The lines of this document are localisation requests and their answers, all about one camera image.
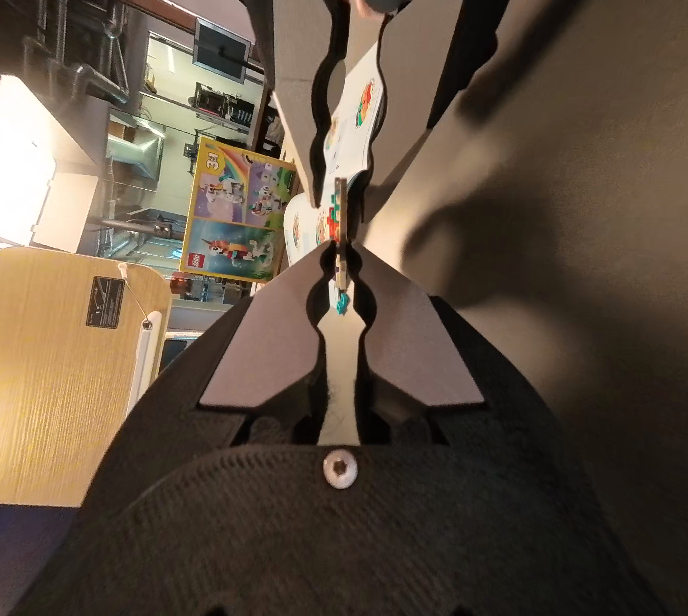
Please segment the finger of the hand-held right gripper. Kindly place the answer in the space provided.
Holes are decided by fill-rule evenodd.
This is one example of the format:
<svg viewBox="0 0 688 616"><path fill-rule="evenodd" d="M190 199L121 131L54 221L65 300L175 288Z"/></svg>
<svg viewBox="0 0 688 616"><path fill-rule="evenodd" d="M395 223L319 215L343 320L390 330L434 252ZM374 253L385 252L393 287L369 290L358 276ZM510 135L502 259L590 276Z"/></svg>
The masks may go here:
<svg viewBox="0 0 688 616"><path fill-rule="evenodd" d="M274 91L315 208L325 181L331 78L343 87L350 6L345 0L273 0L272 11Z"/></svg>
<svg viewBox="0 0 688 616"><path fill-rule="evenodd" d="M446 57L463 0L411 0L384 25L377 66L384 96L370 144L367 188L357 209L357 235L381 210L424 146Z"/></svg>

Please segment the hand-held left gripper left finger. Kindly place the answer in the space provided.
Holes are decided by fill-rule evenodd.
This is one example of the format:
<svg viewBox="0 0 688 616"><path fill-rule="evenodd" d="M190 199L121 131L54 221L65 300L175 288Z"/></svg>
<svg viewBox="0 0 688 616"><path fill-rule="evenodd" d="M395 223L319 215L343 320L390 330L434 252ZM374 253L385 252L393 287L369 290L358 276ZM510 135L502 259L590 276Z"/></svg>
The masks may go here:
<svg viewBox="0 0 688 616"><path fill-rule="evenodd" d="M199 405L322 425L328 409L325 341L336 244L326 242L251 299Z"/></svg>

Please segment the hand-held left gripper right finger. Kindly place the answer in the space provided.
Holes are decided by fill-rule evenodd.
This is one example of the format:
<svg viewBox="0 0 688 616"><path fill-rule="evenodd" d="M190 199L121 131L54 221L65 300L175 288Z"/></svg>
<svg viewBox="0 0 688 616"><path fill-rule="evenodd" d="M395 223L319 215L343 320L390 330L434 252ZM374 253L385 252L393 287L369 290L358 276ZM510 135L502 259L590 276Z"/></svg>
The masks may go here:
<svg viewBox="0 0 688 616"><path fill-rule="evenodd" d="M425 291L360 243L352 254L358 344L358 425L401 425L484 397Z"/></svg>

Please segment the yellow lego box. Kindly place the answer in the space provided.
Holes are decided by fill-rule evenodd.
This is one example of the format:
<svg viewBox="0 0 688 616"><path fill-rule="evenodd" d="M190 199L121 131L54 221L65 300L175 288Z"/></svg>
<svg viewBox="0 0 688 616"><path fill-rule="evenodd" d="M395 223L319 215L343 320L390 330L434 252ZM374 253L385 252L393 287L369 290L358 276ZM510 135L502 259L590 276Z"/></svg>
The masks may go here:
<svg viewBox="0 0 688 616"><path fill-rule="evenodd" d="M264 284L279 271L294 164L200 140L180 272Z"/></svg>

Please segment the white instruction booklet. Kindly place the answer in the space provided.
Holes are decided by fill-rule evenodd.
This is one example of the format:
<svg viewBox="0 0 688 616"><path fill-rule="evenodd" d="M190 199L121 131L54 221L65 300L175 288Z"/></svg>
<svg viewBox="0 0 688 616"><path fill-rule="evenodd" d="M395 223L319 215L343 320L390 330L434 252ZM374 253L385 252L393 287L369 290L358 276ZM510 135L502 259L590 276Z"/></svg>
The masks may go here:
<svg viewBox="0 0 688 616"><path fill-rule="evenodd" d="M374 44L348 73L331 126L323 140L325 179L321 206L311 207L305 193L291 199L283 217L288 265L297 263L331 238L329 223L336 179L348 187L369 168L369 145L384 95L378 69L379 44Z"/></svg>

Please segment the background equipment shelf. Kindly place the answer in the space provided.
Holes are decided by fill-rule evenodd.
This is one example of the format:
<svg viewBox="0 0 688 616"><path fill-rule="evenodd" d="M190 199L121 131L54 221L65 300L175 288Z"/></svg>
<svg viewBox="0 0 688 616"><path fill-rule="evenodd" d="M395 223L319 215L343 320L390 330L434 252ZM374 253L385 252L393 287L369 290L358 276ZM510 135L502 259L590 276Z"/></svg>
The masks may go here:
<svg viewBox="0 0 688 616"><path fill-rule="evenodd" d="M236 95L214 90L201 82L195 83L194 95L188 99L192 108L217 119L249 130L253 122L254 104Z"/></svg>

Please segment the brown wooden beam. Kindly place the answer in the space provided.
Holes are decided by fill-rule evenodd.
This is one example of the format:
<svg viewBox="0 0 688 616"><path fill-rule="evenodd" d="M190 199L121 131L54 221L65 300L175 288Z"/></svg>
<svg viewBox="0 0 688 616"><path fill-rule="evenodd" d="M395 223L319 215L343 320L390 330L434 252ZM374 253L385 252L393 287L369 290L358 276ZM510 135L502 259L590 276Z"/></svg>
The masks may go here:
<svg viewBox="0 0 688 616"><path fill-rule="evenodd" d="M160 20L172 27L175 27L187 34L196 36L196 29L199 23L204 23L222 32L240 38L248 44L248 50L253 48L253 44L243 35L230 31L228 28L220 26L210 21L208 18L196 15L196 13L182 8L169 0L109 0L114 3L114 16L112 21L105 25L107 33L114 36L119 35L123 28L123 10L128 7L142 12L156 20Z"/></svg>

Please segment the metal extractor hood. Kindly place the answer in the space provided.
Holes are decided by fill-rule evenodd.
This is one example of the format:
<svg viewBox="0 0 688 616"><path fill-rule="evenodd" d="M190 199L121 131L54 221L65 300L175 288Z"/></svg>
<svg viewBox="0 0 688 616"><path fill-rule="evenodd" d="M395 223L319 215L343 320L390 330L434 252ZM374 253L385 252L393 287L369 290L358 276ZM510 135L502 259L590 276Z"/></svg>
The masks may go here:
<svg viewBox="0 0 688 616"><path fill-rule="evenodd" d="M160 137L135 143L108 135L107 143L107 156L114 162L128 164L138 176L158 181L162 150Z"/></svg>

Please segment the light wood board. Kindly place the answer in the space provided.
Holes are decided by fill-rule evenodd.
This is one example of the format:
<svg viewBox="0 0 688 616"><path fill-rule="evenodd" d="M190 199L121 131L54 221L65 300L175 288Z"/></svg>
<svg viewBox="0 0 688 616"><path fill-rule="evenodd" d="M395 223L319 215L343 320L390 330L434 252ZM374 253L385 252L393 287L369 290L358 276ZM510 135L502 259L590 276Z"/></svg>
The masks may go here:
<svg viewBox="0 0 688 616"><path fill-rule="evenodd" d="M158 376L171 301L150 267L1 250L1 505L81 505Z"/></svg>

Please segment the metal ventilation ducts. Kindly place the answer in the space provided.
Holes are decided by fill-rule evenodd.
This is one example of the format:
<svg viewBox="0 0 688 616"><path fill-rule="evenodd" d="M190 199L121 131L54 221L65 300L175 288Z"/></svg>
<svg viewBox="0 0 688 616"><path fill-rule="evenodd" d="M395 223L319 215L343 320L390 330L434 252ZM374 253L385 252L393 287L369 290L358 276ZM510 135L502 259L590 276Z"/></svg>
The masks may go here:
<svg viewBox="0 0 688 616"><path fill-rule="evenodd" d="M37 0L37 30L23 39L23 75L49 108L92 96L124 108L127 6L121 0Z"/></svg>

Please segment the white softbox light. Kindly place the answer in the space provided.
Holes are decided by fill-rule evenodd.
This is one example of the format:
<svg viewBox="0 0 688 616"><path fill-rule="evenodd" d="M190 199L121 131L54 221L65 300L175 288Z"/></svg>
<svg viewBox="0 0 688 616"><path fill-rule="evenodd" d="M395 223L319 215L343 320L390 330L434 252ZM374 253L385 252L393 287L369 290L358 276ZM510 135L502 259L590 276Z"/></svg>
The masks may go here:
<svg viewBox="0 0 688 616"><path fill-rule="evenodd" d="M77 253L99 185L81 145L18 77L1 76L1 246Z"/></svg>

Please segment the wall monitor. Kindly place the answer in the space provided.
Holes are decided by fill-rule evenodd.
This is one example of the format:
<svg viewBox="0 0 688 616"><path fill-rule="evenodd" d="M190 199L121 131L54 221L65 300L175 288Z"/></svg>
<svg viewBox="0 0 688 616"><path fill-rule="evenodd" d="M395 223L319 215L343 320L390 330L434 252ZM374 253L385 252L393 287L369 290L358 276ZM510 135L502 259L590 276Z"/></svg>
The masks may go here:
<svg viewBox="0 0 688 616"><path fill-rule="evenodd" d="M196 18L195 66L243 85L252 46L246 38L204 18Z"/></svg>

